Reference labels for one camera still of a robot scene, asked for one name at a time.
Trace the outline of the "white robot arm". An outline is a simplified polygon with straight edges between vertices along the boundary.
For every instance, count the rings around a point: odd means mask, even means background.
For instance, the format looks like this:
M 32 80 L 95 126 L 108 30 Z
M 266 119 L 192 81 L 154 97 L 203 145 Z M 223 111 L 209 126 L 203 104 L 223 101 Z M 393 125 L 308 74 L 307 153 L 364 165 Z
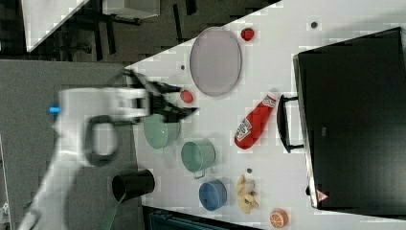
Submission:
M 68 230 L 65 204 L 84 167 L 103 167 L 118 155 L 116 127 L 135 125 L 159 114 L 165 123 L 191 116 L 195 107 L 179 107 L 165 95 L 180 87 L 157 81 L 137 86 L 83 87 L 59 92 L 60 112 L 53 124 L 55 153 L 18 230 Z

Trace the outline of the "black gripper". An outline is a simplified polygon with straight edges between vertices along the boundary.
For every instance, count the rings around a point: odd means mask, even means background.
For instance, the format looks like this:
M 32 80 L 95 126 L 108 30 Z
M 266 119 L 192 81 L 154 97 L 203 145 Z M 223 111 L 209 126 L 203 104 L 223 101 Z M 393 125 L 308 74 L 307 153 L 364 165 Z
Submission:
M 162 115 L 164 123 L 177 123 L 198 110 L 197 107 L 176 107 L 165 98 L 167 93 L 181 92 L 181 87 L 159 81 L 149 81 L 148 84 L 149 113 Z

